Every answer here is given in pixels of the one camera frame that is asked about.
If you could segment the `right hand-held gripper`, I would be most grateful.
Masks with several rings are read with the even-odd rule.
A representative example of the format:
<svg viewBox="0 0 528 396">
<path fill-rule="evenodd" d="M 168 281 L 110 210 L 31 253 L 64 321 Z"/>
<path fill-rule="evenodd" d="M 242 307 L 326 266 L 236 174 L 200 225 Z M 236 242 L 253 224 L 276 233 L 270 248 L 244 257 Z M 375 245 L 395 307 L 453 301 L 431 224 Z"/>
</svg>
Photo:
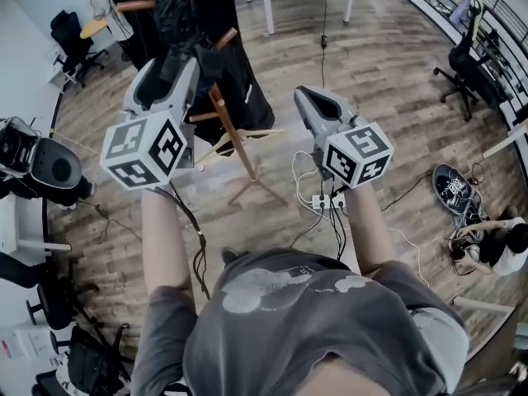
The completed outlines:
<svg viewBox="0 0 528 396">
<path fill-rule="evenodd" d="M 377 123 L 357 115 L 346 99 L 323 89 L 299 86 L 294 101 L 313 135 L 312 158 L 324 179 L 334 178 L 354 189 L 384 175 L 394 146 Z"/>
</svg>

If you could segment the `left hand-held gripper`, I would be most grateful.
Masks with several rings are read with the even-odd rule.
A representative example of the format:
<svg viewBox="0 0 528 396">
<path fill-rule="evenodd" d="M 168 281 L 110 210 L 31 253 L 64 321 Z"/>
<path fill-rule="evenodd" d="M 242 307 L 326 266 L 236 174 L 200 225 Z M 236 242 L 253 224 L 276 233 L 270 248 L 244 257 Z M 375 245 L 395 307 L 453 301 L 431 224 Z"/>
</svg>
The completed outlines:
<svg viewBox="0 0 528 396">
<path fill-rule="evenodd" d="M 125 120 L 110 127 L 100 166 L 127 190 L 167 185 L 177 169 L 195 166 L 195 126 L 185 122 L 200 77 L 200 65 L 189 58 L 164 99 L 163 61 L 148 61 L 125 93 Z"/>
</svg>

